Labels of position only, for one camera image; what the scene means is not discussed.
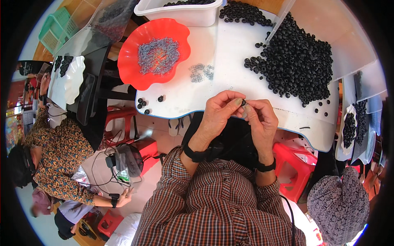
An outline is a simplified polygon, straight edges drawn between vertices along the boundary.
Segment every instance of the wooden floor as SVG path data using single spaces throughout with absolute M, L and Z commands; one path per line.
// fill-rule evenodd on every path
M 85 2 L 97 7 L 101 0 L 84 0 Z M 253 6 L 257 6 L 260 9 L 264 9 L 268 12 L 277 14 L 282 6 L 282 3 L 284 0 L 242 0 L 238 2 L 245 2 L 248 4 L 251 4 Z M 82 2 L 82 0 L 64 0 L 59 8 L 65 7 L 67 11 L 72 15 L 79 4 Z M 78 16 L 78 19 L 84 19 L 88 18 L 87 16 L 89 12 L 88 11 L 81 11 L 81 16 Z M 135 24 L 132 20 L 129 21 L 129 24 L 127 25 L 127 28 L 125 30 L 125 33 L 123 36 L 128 37 L 131 32 L 133 32 L 137 28 L 137 24 Z M 122 43 L 115 43 L 113 44 L 113 47 L 111 48 L 110 54 L 108 58 L 110 59 L 117 59 L 117 54 L 119 54 L 120 48 L 122 47 Z M 39 42 L 37 45 L 37 48 L 35 50 L 33 60 L 35 61 L 53 61 L 53 56 L 52 54 L 44 47 L 44 45 Z
M 56 203 L 53 205 L 53 212 L 56 214 L 58 207 L 60 206 L 60 202 Z M 81 246 L 104 246 L 105 241 L 101 240 L 100 238 L 97 238 L 96 240 L 91 239 L 90 237 L 82 236 L 78 229 L 75 232 L 75 236 L 72 237 L 79 245 Z

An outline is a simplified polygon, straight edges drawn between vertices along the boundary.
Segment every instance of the clear plastic bag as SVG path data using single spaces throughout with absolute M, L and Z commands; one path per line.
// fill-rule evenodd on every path
M 89 178 L 87 177 L 86 172 L 82 166 L 78 167 L 78 170 L 71 178 L 77 182 L 80 182 L 80 185 L 86 186 L 87 188 L 90 187 Z

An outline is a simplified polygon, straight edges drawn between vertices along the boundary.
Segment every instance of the checkered shirt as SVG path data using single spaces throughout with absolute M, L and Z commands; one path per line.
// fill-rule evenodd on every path
M 291 245 L 292 224 L 279 182 L 257 187 L 234 161 L 202 162 L 190 177 L 181 147 L 167 155 L 157 189 L 144 207 L 132 245 Z M 296 228 L 295 244 L 306 245 Z

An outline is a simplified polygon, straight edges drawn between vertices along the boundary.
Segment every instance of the black wrist strap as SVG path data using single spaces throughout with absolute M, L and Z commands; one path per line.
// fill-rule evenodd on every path
M 204 161 L 210 154 L 210 148 L 208 147 L 204 152 L 194 152 L 189 148 L 189 143 L 183 146 L 183 151 L 191 159 L 192 162 L 200 163 Z
M 45 95 L 39 95 L 39 96 L 38 96 L 38 99 L 41 100 L 41 101 L 43 101 L 44 106 L 46 105 L 46 98 L 47 98 L 47 97 L 46 97 L 46 94 L 45 94 Z
M 275 168 L 276 168 L 276 159 L 275 159 L 275 157 L 273 159 L 273 163 L 271 165 L 269 165 L 269 166 L 266 166 L 266 165 L 264 165 L 264 164 L 262 164 L 260 162 L 257 163 L 257 165 L 256 165 L 256 169 L 259 170 L 260 172 L 269 172 L 269 171 L 274 170 Z
M 111 197 L 112 208 L 116 208 L 116 205 L 118 204 L 119 194 L 111 193 L 109 195 Z

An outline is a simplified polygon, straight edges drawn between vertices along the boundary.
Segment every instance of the white table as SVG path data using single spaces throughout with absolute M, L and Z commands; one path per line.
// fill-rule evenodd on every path
M 263 11 L 269 18 L 274 14 Z M 331 96 L 323 100 L 311 102 L 302 108 L 301 101 L 291 96 L 280 98 L 267 88 L 267 82 L 259 80 L 259 75 L 243 67 L 244 59 L 258 56 L 262 48 L 255 48 L 255 43 L 264 42 L 266 32 L 272 27 L 256 24 L 225 23 L 217 19 L 210 27 L 189 27 L 188 42 L 191 46 L 189 59 L 179 64 L 175 77 L 165 84 L 153 84 L 146 91 L 137 91 L 136 98 L 147 102 L 138 111 L 144 113 L 149 109 L 150 115 L 160 118 L 180 118 L 192 112 L 203 111 L 206 101 L 223 90 L 234 90 L 246 95 L 247 99 L 269 99 L 279 119 L 279 128 L 303 135 L 316 150 L 330 150 L 335 134 L 338 114 L 338 81 L 329 84 Z M 195 64 L 214 65 L 213 80 L 204 77 L 200 83 L 192 83 L 189 68 Z

